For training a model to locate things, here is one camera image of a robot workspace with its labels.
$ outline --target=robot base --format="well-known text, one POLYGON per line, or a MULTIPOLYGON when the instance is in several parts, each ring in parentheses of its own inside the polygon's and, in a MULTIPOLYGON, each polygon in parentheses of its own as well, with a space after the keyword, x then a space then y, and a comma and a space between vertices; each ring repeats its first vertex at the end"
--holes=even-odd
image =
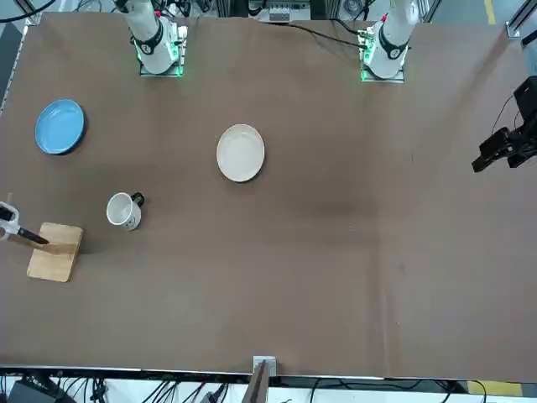
POLYGON ((171 35, 172 41, 170 43, 170 48, 174 54, 175 62, 171 67, 161 74, 153 74, 149 72, 143 65, 140 60, 140 55, 138 54, 138 62, 140 63, 140 76, 141 77, 171 77, 171 78, 181 78, 183 76, 183 70, 185 67, 185 55, 186 55, 186 38, 187 38, 187 27, 181 26, 179 30, 177 29, 177 24, 172 23, 171 35))
POLYGON ((367 27, 365 31, 361 31, 358 35, 358 43, 364 44, 368 48, 366 50, 360 49, 360 61, 361 63, 361 72, 360 72, 360 79, 363 82, 370 82, 370 81, 383 81, 383 82, 395 82, 402 84, 404 83, 404 70, 400 70, 395 76, 392 78, 384 79, 380 78, 374 75, 374 73, 368 68, 368 65, 366 61, 369 59, 371 55, 371 49, 375 45, 375 27, 367 27))

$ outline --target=white plate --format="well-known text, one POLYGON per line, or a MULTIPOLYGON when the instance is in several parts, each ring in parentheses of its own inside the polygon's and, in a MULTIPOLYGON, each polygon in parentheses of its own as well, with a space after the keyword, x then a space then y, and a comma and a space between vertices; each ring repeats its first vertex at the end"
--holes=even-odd
POLYGON ((252 126, 231 126, 218 141, 216 161, 224 176, 235 182, 252 179, 263 166, 265 144, 252 126))

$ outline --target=yellow floor marking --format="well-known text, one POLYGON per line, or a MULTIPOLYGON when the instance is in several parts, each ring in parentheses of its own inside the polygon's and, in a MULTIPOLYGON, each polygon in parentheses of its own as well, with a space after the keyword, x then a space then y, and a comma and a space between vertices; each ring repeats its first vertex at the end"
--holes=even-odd
MULTIPOLYGON (((487 389, 487 395, 522 396, 521 384, 508 384, 506 382, 494 382, 491 380, 482 380, 481 383, 487 389)), ((475 395, 482 395, 483 388, 477 382, 468 381, 468 392, 475 395)))
POLYGON ((484 0, 485 10, 487 10, 488 23, 494 25, 496 23, 496 17, 494 16, 493 0, 484 0))

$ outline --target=blue plate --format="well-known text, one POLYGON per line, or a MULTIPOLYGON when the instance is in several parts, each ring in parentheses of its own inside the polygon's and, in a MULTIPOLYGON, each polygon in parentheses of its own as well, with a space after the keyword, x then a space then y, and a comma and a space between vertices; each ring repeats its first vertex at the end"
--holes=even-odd
POLYGON ((59 99, 39 115, 35 141, 47 154, 71 151, 84 133, 84 113, 75 101, 59 99))

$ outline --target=plate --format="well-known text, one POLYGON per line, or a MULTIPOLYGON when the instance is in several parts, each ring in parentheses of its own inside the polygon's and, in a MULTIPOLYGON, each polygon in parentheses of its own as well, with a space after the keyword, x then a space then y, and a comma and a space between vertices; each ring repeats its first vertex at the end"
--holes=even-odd
POLYGON ((47 154, 71 151, 84 132, 84 113, 70 99, 52 102, 39 115, 35 125, 35 141, 47 154))
POLYGON ((224 176, 234 182, 252 179, 263 166, 265 144, 261 134, 247 124, 231 126, 218 141, 216 161, 224 176))

